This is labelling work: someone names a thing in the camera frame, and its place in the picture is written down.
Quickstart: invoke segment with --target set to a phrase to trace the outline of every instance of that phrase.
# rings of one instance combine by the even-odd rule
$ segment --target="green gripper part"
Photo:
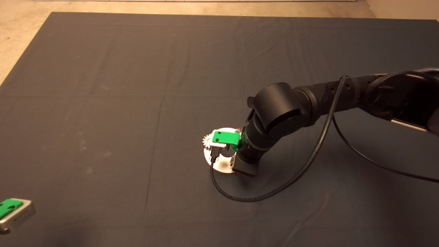
[[[230,144],[232,145],[233,150],[237,151],[240,138],[241,135],[236,132],[215,131],[212,142]]]
[[[6,199],[0,203],[0,219],[23,205],[22,201]]]

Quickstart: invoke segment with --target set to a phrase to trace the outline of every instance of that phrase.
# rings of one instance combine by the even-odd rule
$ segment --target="black robotic arm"
[[[394,123],[439,135],[439,69],[347,77],[335,111],[361,108]],[[248,98],[251,112],[233,170],[257,175],[259,160],[282,137],[328,114],[340,81],[300,86],[275,83]]]

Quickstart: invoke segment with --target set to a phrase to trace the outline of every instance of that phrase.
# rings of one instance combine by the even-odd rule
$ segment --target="dark gray mat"
[[[439,185],[374,167],[333,128],[297,184],[251,204],[215,190],[201,139],[244,126],[266,85],[439,66],[438,44],[437,21],[52,13],[0,87],[0,198],[37,209],[0,246],[436,246]],[[337,117],[374,159],[439,178],[437,137]],[[281,184],[322,125],[219,183]]]

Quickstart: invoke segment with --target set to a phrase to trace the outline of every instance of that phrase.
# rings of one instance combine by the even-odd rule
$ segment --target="robotic arm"
[[[227,194],[215,181],[214,165],[218,167],[217,157],[222,157],[221,150],[226,147],[226,143],[221,142],[224,133],[214,131],[213,138],[208,139],[211,153],[205,153],[211,163],[213,184],[223,196],[239,202],[261,201],[279,193],[296,182],[310,167],[323,144],[331,120],[345,143],[373,164],[401,175],[439,183],[439,179],[398,171],[367,158],[344,138],[333,118],[334,112],[358,107],[375,117],[439,136],[438,78],[439,69],[428,68],[356,78],[343,76],[340,81],[293,89],[287,83],[267,86],[255,97],[248,98],[251,112],[247,117],[247,125],[239,130],[240,134],[238,130],[228,133],[235,136],[234,141],[229,139],[229,144],[233,144],[233,150],[236,151],[232,158],[226,160],[230,164],[228,167],[240,174],[256,176],[261,157],[282,137],[315,124],[320,116],[327,114],[313,152],[301,170],[281,186],[258,197],[239,198]]]

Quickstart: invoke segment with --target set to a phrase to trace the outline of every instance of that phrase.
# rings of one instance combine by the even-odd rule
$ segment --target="black cable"
[[[317,141],[317,143],[314,147],[314,150],[311,153],[311,155],[309,156],[305,165],[303,165],[303,167],[300,169],[300,171],[298,173],[296,173],[296,175],[294,175],[291,179],[286,181],[284,184],[280,185],[279,187],[273,189],[272,191],[270,191],[264,195],[252,197],[252,198],[241,198],[241,197],[229,195],[229,194],[227,194],[227,192],[223,191],[220,188],[220,186],[218,185],[218,183],[215,180],[214,169],[213,169],[214,163],[212,162],[212,164],[210,166],[210,177],[212,179],[213,185],[218,190],[218,192],[221,193],[221,195],[227,197],[228,199],[234,200],[237,202],[247,202],[247,203],[258,202],[258,201],[265,200],[267,198],[270,198],[270,197],[278,194],[279,192],[283,191],[284,189],[286,189],[289,186],[291,186],[292,184],[294,184],[297,180],[299,180],[299,178],[301,178],[305,174],[305,172],[308,170],[308,168],[311,166],[311,164],[313,163],[313,161],[317,157],[317,154],[320,151],[320,148],[322,147],[323,142],[325,141],[327,132],[329,130],[329,126],[331,125],[331,120],[333,119],[333,116],[335,113],[335,107],[337,106],[338,98],[340,98],[340,94],[341,94],[342,89],[345,85],[345,81],[346,81],[346,76],[343,76],[340,79],[340,82],[338,83],[338,87],[337,87],[337,90],[335,91],[334,99],[332,100],[331,108],[329,109],[329,113],[328,113],[326,120],[325,120],[325,123],[323,125],[322,132],[320,133],[319,140]]]
[[[404,172],[404,171],[399,171],[381,164],[376,163],[375,161],[373,161],[371,158],[367,157],[366,155],[364,155],[362,152],[358,151],[354,146],[352,146],[352,144],[346,139],[346,137],[343,135],[343,133],[341,132],[340,128],[338,127],[337,121],[335,121],[335,116],[332,117],[332,122],[334,123],[334,127],[335,130],[337,131],[338,135],[340,136],[340,138],[346,143],[347,146],[349,146],[354,152],[356,152],[358,155],[360,155],[361,157],[363,157],[365,160],[371,162],[372,164],[381,167],[385,170],[403,175],[403,176],[407,176],[410,178],[417,178],[420,180],[425,180],[425,181],[430,181],[430,182],[434,182],[434,183],[439,183],[439,179],[436,178],[429,178],[429,177],[424,177],[424,176],[420,176],[420,175],[415,175],[412,173],[408,173],[408,172]]]

